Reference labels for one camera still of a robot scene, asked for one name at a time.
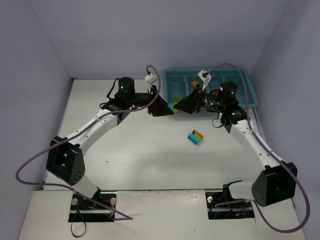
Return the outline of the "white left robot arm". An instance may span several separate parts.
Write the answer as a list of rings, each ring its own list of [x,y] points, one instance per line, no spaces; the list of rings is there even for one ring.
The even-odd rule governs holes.
[[[129,115],[131,110],[146,107],[154,117],[173,115],[167,102],[160,97],[159,80],[149,73],[145,77],[147,92],[136,92],[135,81],[131,77],[121,77],[114,81],[118,91],[114,97],[107,95],[107,102],[100,104],[99,112],[73,134],[61,138],[56,136],[50,143],[46,170],[64,181],[76,192],[99,201],[101,190],[85,175],[84,156],[90,147],[106,132],[115,128]]]

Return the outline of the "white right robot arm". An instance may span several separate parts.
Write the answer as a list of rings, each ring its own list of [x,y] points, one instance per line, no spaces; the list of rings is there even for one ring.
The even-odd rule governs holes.
[[[267,150],[267,144],[256,132],[253,124],[248,121],[246,111],[240,107],[236,99],[238,85],[233,81],[224,81],[218,89],[205,93],[200,86],[174,105],[174,108],[188,113],[198,113],[202,108],[218,113],[220,124],[231,134],[262,167],[260,174],[252,184],[253,199],[261,207],[266,207],[295,195],[298,175],[297,167],[283,160],[276,161],[272,151]]]

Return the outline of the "light blue small lego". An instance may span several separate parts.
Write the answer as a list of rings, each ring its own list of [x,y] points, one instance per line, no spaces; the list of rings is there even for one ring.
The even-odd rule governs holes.
[[[172,103],[169,103],[167,106],[168,106],[172,111],[174,111],[174,108],[173,108],[173,104],[172,104]]]

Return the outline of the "lime green small lego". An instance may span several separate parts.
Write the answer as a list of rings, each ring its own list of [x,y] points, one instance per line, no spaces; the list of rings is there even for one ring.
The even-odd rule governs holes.
[[[176,102],[174,102],[174,103],[172,104],[172,110],[173,110],[174,113],[177,113],[177,112],[179,111],[178,109],[175,108],[175,105],[176,105],[176,104],[177,104]]]

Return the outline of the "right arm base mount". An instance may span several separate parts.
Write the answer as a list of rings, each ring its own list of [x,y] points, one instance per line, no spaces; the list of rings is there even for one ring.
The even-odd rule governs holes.
[[[255,214],[249,200],[235,199],[230,192],[230,185],[241,180],[229,182],[221,191],[206,191],[206,208],[209,220],[254,219]]]

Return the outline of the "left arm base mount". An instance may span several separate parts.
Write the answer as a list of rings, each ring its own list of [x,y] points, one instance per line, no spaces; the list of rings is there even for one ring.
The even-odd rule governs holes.
[[[116,192],[102,192],[100,194],[100,202],[109,208],[115,209],[117,203]],[[109,209],[93,203],[75,193],[72,194],[70,209],[69,209],[69,223],[108,223],[113,222],[115,213]]]

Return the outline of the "light blue long lego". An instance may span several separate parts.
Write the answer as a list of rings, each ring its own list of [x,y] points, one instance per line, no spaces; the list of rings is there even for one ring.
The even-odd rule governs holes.
[[[192,133],[189,133],[187,138],[195,145],[198,145],[201,142],[201,140]]]

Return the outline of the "teal divided plastic tray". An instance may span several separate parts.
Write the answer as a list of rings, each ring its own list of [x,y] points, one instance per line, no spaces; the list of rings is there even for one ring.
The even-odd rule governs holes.
[[[198,81],[203,84],[203,81],[198,76],[200,68],[171,68],[166,69],[163,72],[162,80],[162,91],[164,100],[171,104],[174,102],[175,98],[183,99],[192,93],[194,87],[192,86],[192,81]],[[246,97],[248,99],[248,107],[256,108],[259,105],[257,100],[256,92],[253,87],[252,81],[246,69],[240,68],[247,93],[245,93],[244,85],[241,80],[239,73],[233,67],[219,67],[210,72],[211,80],[205,88],[205,92],[208,94],[214,89],[218,89],[222,82],[232,81],[238,86],[236,92],[236,99],[239,105],[245,109],[246,108]]]

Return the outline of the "lime green curved lego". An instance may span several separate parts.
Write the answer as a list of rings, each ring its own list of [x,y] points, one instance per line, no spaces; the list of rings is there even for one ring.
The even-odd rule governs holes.
[[[202,141],[203,140],[203,135],[202,134],[200,134],[200,135],[198,135],[198,134],[193,134],[199,141]]]

